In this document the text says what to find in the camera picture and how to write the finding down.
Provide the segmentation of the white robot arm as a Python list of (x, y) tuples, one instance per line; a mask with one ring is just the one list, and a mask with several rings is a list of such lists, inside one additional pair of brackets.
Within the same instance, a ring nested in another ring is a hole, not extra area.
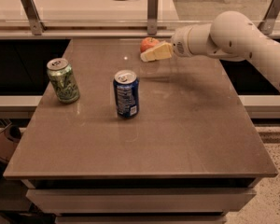
[(211, 23), (178, 28), (169, 42), (147, 49), (140, 58), (152, 62), (174, 55), (246, 60), (280, 92), (280, 43), (264, 35), (239, 12), (223, 12)]

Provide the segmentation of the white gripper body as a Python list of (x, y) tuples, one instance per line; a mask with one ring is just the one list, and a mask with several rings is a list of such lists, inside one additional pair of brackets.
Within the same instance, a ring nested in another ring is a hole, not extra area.
[(197, 55), (191, 42), (191, 33), (196, 31), (196, 26), (183, 26), (177, 28), (171, 36), (171, 45), (174, 54), (179, 57), (191, 57)]

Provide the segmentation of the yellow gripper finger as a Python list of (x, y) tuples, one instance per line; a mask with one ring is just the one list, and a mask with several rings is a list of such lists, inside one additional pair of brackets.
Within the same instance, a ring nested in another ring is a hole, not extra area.
[(142, 52), (140, 58), (143, 62), (153, 62), (158, 60), (169, 59), (173, 55), (172, 45), (162, 41), (154, 47)]

